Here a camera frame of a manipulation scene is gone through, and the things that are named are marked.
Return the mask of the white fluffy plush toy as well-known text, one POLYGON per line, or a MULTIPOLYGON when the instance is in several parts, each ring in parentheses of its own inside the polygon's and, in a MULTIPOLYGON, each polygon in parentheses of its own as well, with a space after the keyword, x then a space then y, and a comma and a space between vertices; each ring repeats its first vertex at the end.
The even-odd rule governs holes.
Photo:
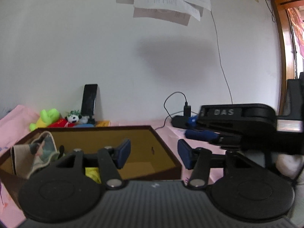
POLYGON ((282 175, 292 180, 296 179, 302 167, 303 155, 279 154, 277 157, 276 168, 282 175))

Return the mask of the yellow soft item in box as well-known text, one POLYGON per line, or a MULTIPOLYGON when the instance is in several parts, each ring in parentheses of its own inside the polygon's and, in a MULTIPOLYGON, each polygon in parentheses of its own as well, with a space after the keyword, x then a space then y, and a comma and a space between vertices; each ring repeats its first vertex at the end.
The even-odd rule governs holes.
POLYGON ((94 182, 101 184, 99 169, 97 167, 85 167, 85 175, 91 178, 94 182))

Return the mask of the white power strip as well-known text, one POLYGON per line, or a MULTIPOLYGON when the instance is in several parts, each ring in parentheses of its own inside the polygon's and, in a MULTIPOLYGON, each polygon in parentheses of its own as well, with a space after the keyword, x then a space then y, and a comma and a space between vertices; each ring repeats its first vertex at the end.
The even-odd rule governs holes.
POLYGON ((171 120, 171 125, 180 129, 192 129, 187 127, 188 117, 176 115, 171 120))

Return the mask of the black charger plug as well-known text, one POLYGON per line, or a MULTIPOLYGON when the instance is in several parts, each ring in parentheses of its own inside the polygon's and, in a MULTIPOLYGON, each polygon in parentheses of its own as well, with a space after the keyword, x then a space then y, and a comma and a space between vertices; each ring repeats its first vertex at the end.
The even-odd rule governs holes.
POLYGON ((188 102, 186 101, 183 106, 183 116, 190 117, 191 114, 192 114, 192 108, 190 105, 188 105, 188 102))

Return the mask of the brown cardboard box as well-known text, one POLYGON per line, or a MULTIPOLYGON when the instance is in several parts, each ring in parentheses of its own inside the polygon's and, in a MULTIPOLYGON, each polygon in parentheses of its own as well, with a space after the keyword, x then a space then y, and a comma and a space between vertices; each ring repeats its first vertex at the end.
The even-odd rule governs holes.
POLYGON ((49 128, 55 145, 65 152, 81 149, 85 154, 97 153, 105 146, 116 147, 125 139, 131 142, 131 153, 119 171, 125 180, 177 180, 182 165, 160 135, 151 126, 101 128, 49 128))

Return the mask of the small panda plush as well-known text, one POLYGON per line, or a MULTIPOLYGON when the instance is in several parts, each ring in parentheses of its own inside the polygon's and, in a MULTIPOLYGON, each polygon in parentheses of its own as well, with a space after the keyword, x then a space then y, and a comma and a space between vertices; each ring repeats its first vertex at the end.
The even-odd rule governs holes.
POLYGON ((78 123, 79 120, 82 118, 82 115, 80 114, 79 110, 72 110, 70 111, 67 116, 65 116, 65 119, 68 123, 78 123))

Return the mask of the red plush toy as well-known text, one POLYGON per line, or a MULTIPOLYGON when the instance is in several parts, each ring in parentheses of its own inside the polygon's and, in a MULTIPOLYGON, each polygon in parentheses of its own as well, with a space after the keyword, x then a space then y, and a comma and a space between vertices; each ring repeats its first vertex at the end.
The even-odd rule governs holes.
POLYGON ((77 123, 71 123, 68 120, 66 120, 65 118, 61 118, 58 121, 56 121, 55 123, 52 123, 51 125, 49 125, 47 128, 69 128, 69 127, 74 127, 76 125, 77 125, 77 123))

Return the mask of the black phone on stand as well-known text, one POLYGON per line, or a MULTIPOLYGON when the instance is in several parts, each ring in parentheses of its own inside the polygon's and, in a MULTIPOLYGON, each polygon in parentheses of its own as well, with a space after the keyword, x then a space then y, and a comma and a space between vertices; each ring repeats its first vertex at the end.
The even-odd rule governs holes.
POLYGON ((95 124, 95 104, 98 84, 86 84, 83 89, 81 115, 88 118, 89 124, 95 124))

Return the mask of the green yellow plush toy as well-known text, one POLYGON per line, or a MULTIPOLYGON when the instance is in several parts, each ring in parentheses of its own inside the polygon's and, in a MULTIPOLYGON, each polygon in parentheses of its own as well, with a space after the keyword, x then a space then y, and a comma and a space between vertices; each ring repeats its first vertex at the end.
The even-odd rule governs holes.
POLYGON ((60 118, 60 112, 57 109, 45 110, 40 112, 40 117, 36 123, 29 125, 30 131, 34 131, 37 128, 46 128, 49 125, 55 123, 60 118))

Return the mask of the patterned fabric pouch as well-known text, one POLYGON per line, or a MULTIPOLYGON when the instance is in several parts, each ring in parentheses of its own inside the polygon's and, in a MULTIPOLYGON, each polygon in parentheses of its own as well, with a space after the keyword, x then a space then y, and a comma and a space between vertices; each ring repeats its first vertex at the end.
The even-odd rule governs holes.
POLYGON ((28 144, 18 144, 10 149, 12 170, 17 177, 29 179, 31 175, 58 160, 60 155, 52 134, 44 131, 28 144))

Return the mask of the papers taped on wall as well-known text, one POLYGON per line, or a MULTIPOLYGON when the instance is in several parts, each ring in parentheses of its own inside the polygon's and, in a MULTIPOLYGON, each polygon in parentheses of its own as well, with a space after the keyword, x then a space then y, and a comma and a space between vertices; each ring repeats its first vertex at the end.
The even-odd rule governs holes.
POLYGON ((203 10, 211 11, 210 0, 116 0, 133 5, 133 17, 153 18, 188 26, 191 17, 201 20, 203 10))

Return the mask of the wooden door frame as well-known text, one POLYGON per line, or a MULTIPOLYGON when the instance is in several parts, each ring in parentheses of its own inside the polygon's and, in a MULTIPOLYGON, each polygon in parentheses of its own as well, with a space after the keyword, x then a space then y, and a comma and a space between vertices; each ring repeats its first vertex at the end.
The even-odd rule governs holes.
POLYGON ((295 46, 292 36, 292 26, 287 10, 289 8, 303 5, 303 0, 271 0, 276 19, 280 54, 281 54, 281 77, 280 96, 278 113, 283 113, 285 95, 287 90, 287 80, 296 77, 295 70, 295 46))

